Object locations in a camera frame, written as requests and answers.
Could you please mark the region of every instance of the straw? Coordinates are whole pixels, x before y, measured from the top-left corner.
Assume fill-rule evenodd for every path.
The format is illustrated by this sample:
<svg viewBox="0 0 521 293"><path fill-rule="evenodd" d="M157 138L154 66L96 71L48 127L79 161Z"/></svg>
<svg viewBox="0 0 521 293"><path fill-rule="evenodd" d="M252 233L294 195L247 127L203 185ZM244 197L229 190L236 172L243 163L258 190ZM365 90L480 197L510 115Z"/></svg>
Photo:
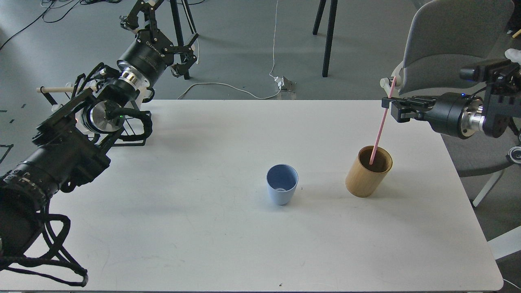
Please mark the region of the straw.
<svg viewBox="0 0 521 293"><path fill-rule="evenodd" d="M389 91L389 96L388 96L389 99L392 97L392 92L394 90L395 85L396 85L396 76L393 77L393 79L392 79L391 90ZM385 112L383 113L382 123L380 124L380 130L378 130L378 136L376 136L375 146L373 147L373 152L371 153L371 158L369 159L369 165L372 165L373 161L375 160L376 151L378 150L378 142L380 141L380 136L382 135L383 123L386 121L387 110L388 110L388 108L386 108Z"/></svg>

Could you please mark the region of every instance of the wooden cup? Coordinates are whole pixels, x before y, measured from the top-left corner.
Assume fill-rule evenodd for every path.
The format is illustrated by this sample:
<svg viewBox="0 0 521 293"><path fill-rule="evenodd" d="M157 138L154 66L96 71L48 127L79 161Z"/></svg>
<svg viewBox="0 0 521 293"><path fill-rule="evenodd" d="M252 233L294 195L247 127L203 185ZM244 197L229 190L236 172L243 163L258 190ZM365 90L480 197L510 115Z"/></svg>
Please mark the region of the wooden cup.
<svg viewBox="0 0 521 293"><path fill-rule="evenodd" d="M369 165L371 152L372 145L362 148L345 178L349 192L359 198L370 196L392 167L391 155L382 148L376 150L373 164Z"/></svg>

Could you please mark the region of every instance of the black stand leg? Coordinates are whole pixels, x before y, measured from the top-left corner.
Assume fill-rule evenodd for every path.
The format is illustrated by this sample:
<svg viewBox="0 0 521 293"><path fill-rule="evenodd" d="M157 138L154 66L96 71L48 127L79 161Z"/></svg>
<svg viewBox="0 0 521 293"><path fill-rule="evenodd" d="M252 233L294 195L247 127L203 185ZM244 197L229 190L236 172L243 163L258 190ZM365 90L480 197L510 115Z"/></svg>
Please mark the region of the black stand leg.
<svg viewBox="0 0 521 293"><path fill-rule="evenodd" d="M313 26L313 35L317 35L318 27L320 26L320 21L322 20L322 14L324 13L324 7L326 5L326 0L320 0L320 4L318 5L317 17L315 18L315 25Z"/></svg>
<svg viewBox="0 0 521 293"><path fill-rule="evenodd" d="M322 77L327 77L329 71L329 58L331 57L331 45L333 43L334 19L337 15L338 0L331 0L329 9L329 22L327 25L326 51L324 53L324 65L322 67Z"/></svg>
<svg viewBox="0 0 521 293"><path fill-rule="evenodd" d="M172 9L173 26L176 30L177 45L183 46L183 33L181 32L181 21L179 20L179 10L177 9L177 1L170 1L170 7ZM185 62L186 56L181 54L181 62ZM184 74L184 79L190 79L190 74L187 72Z"/></svg>
<svg viewBox="0 0 521 293"><path fill-rule="evenodd" d="M188 0L183 1L184 14L187 16L188 25L190 26L190 31L192 34L197 33L195 29L194 19L192 18L192 13L190 12L190 6L188 4Z"/></svg>

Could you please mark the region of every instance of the light blue plastic cup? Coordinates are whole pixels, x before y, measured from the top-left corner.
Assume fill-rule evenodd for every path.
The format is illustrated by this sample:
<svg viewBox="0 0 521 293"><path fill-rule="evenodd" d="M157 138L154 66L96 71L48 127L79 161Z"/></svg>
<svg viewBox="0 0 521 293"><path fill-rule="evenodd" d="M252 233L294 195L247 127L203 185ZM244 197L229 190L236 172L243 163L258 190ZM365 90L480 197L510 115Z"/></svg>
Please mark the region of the light blue plastic cup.
<svg viewBox="0 0 521 293"><path fill-rule="evenodd" d="M266 182L271 200L277 205L285 205L295 193L299 176L293 167L279 164L269 169Z"/></svg>

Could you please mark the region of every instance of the gray chair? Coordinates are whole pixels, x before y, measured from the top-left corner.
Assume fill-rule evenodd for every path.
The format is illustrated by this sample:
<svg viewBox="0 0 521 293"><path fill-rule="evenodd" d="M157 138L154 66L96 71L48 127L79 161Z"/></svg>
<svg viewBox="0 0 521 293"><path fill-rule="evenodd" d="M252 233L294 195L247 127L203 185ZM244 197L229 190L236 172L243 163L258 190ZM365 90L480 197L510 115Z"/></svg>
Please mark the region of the gray chair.
<svg viewBox="0 0 521 293"><path fill-rule="evenodd" d="M489 56L513 10L511 0L427 2L413 18L403 61L391 78L380 80L380 86L389 94L391 79L396 77L393 97L399 97L416 90L444 88L446 92L477 85L460 79L460 68ZM511 165L505 155L518 145L517 137L509 130L499 139L483 133L467 140L449 136L443 139L460 177L493 174L474 206Z"/></svg>
<svg viewBox="0 0 521 293"><path fill-rule="evenodd" d="M434 0L413 18L393 96L430 88L466 89L460 68L488 57L514 9L511 0ZM390 79L380 81L389 94Z"/></svg>

